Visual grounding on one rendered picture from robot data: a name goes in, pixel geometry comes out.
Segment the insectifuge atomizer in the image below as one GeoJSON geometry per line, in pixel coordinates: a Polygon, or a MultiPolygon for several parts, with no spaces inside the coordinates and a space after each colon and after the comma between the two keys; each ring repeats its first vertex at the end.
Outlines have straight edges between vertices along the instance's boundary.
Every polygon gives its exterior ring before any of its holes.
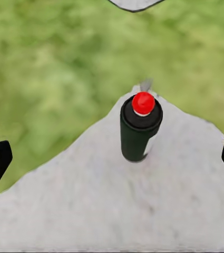
{"type": "Polygon", "coordinates": [[[121,150],[129,162],[146,158],[163,120],[161,104],[149,93],[152,82],[139,82],[141,92],[124,101],[120,112],[121,150]]]}

